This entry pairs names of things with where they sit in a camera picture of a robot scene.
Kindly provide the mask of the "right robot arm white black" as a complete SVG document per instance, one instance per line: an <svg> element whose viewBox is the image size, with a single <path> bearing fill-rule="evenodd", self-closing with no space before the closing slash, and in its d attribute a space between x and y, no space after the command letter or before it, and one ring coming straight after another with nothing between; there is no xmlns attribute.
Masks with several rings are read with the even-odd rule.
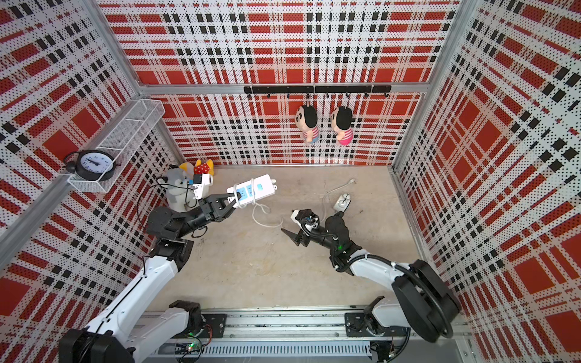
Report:
<svg viewBox="0 0 581 363"><path fill-rule="evenodd" d="M307 247L314 242L323 246L336 272L373 281L395 294L396 305L383 296L367 305L363 320L352 323L351 331L380 337L388 328L409 328L430 343L453 337L452 322L461 303L424 260L396 263L363 249L350 238L342 212L328 217L324 225L310 209L293 210L290 219L300 230L282 231L295 245Z"/></svg>

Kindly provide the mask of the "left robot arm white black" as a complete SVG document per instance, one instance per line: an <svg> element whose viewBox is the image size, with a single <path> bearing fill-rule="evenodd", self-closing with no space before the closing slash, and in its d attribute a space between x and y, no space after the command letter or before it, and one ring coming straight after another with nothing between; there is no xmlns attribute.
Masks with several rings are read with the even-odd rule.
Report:
<svg viewBox="0 0 581 363"><path fill-rule="evenodd" d="M222 222L234 213L239 193L210 195L187 212L157 207L148 216L146 231L156 238L142 268L119 296L82 329L61 338L61 362L142 362L169 339L184 331L204 330L197 302L177 300L156 320L134 327L163 288L183 269L192 253L187 237Z"/></svg>

